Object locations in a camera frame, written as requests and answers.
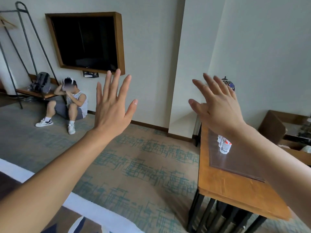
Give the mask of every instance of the black tv screen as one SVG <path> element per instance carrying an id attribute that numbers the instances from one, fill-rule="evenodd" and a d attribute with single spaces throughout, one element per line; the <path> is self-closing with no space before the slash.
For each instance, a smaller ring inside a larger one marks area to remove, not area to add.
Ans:
<path id="1" fill-rule="evenodd" d="M 118 68 L 114 18 L 51 17 L 62 62 L 94 70 Z"/>

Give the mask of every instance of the knee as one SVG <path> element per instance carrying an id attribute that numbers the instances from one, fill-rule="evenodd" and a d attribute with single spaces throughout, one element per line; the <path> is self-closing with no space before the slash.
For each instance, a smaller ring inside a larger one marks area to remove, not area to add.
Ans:
<path id="1" fill-rule="evenodd" d="M 50 107 L 50 108 L 54 108 L 55 105 L 56 105 L 56 101 L 49 101 L 49 103 L 48 103 L 48 107 Z"/>
<path id="2" fill-rule="evenodd" d="M 70 110 L 76 110 L 77 108 L 78 108 L 78 106 L 75 103 L 72 103 L 69 105 Z"/>

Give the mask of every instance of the wooden tv frame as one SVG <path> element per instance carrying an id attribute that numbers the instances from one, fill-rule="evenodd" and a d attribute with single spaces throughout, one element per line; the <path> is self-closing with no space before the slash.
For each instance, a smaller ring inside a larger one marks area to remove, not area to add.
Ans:
<path id="1" fill-rule="evenodd" d="M 57 44 L 56 35 L 54 32 L 54 27 L 52 24 L 51 17 L 113 17 L 114 25 L 115 25 L 115 41 L 116 41 L 116 49 L 117 49 L 117 62 L 118 68 L 121 70 L 121 75 L 125 74 L 125 62 L 124 62 L 124 47 L 123 47 L 123 30 L 122 30 L 122 15 L 118 12 L 90 12 L 90 13 L 56 13 L 56 14 L 45 14 L 46 20 L 48 22 L 49 30 L 52 36 L 53 44 L 56 50 L 57 59 L 59 62 L 59 66 L 65 69 L 72 70 L 82 70 L 82 71 L 90 71 L 90 72 L 98 72 L 106 74 L 106 70 L 97 70 L 91 68 L 84 67 L 76 67 L 76 66 L 68 66 L 65 65 L 62 61 L 62 57 L 60 55 L 60 50 Z"/>

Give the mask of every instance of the finger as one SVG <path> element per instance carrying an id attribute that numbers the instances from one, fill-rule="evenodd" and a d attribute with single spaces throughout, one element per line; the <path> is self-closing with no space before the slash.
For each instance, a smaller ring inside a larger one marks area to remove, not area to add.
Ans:
<path id="1" fill-rule="evenodd" d="M 127 94 L 128 88 L 129 88 L 130 83 L 131 83 L 131 79 L 132 79 L 132 76 L 129 74 L 123 80 L 122 86 L 120 87 L 118 100 L 124 100 L 125 101 L 126 94 Z"/>
<path id="2" fill-rule="evenodd" d="M 214 81 L 214 79 L 212 79 L 206 73 L 203 74 L 203 77 L 205 81 L 207 82 L 208 86 L 210 87 L 211 91 L 215 95 L 219 95 L 221 93 L 221 89 L 219 88 L 219 85 Z"/>
<path id="3" fill-rule="evenodd" d="M 101 103 L 103 94 L 101 93 L 101 83 L 98 82 L 96 86 L 96 106 Z"/>
<path id="4" fill-rule="evenodd" d="M 193 99 L 189 99 L 188 102 L 194 112 L 196 112 L 198 115 L 202 113 L 201 104 L 199 102 Z"/>
<path id="5" fill-rule="evenodd" d="M 132 103 L 129 105 L 126 113 L 125 113 L 125 118 L 132 120 L 132 117 L 136 111 L 137 108 L 137 104 L 138 104 L 138 99 L 135 99 L 132 101 Z"/>
<path id="6" fill-rule="evenodd" d="M 229 89 L 228 89 L 227 85 L 223 82 L 223 80 L 221 80 L 217 76 L 214 76 L 213 79 L 218 84 L 218 86 L 219 86 L 219 88 L 223 94 L 225 94 L 227 96 L 230 95 Z"/>
<path id="7" fill-rule="evenodd" d="M 111 84 L 111 71 L 108 70 L 103 89 L 103 102 L 105 102 L 108 99 L 110 84 Z"/>
<path id="8" fill-rule="evenodd" d="M 108 99 L 115 99 L 116 98 L 118 87 L 119 87 L 120 74 L 121 74 L 121 70 L 117 69 L 115 74 L 114 74 L 114 78 L 112 79 L 112 83 L 110 85 L 110 88 L 109 88 Z"/>
<path id="9" fill-rule="evenodd" d="M 229 86 L 227 86 L 227 87 L 228 87 L 229 93 L 232 96 L 232 98 L 236 100 L 237 98 L 236 98 L 236 94 L 235 94 L 234 90 Z"/>
<path id="10" fill-rule="evenodd" d="M 192 79 L 192 82 L 203 94 L 206 101 L 210 100 L 214 96 L 210 88 L 207 85 L 203 84 L 200 80 Z"/>

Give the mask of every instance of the white sleeveless shirt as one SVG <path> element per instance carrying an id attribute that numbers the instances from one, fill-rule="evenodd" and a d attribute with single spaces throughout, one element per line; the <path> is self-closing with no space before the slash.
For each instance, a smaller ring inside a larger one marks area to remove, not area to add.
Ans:
<path id="1" fill-rule="evenodd" d="M 72 96 L 78 100 L 81 94 L 85 94 L 85 93 L 83 93 L 82 91 L 79 91 L 77 94 L 72 94 Z M 82 111 L 83 118 L 87 116 L 87 95 L 86 94 L 85 94 L 85 97 L 86 97 L 85 102 L 83 103 L 81 107 L 79 107 Z M 69 96 L 66 96 L 66 100 L 67 100 L 67 107 L 73 103 L 72 99 L 70 99 Z"/>

